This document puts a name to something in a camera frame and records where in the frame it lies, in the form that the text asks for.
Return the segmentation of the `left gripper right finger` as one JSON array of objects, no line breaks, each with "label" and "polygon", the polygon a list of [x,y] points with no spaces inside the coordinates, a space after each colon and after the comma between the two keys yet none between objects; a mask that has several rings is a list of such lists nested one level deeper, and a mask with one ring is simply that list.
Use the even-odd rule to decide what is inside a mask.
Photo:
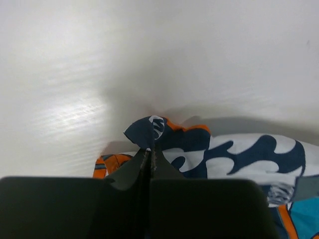
[{"label": "left gripper right finger", "polygon": [[250,180],[188,179],[152,151],[149,197],[153,239],[277,239],[261,188]]}]

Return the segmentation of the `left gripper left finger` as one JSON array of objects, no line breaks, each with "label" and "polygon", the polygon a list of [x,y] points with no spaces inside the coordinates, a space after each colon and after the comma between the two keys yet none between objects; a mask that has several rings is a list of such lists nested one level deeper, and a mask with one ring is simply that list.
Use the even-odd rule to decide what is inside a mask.
[{"label": "left gripper left finger", "polygon": [[144,238],[149,161],[150,153],[140,150],[104,179],[2,178],[1,238]]}]

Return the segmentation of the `colourful patterned shorts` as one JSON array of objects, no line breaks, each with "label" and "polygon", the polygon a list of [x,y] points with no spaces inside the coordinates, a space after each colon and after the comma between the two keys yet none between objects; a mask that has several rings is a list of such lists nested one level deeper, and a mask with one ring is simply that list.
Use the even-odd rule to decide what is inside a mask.
[{"label": "colourful patterned shorts", "polygon": [[[147,207],[144,239],[149,224],[152,151],[160,147],[165,159],[188,179],[250,180],[267,202],[278,239],[319,236],[319,148],[281,135],[240,133],[213,136],[205,125],[188,128],[169,119],[149,116],[132,123],[124,135],[150,153],[143,189]],[[101,155],[93,177],[104,179],[137,152]]]}]

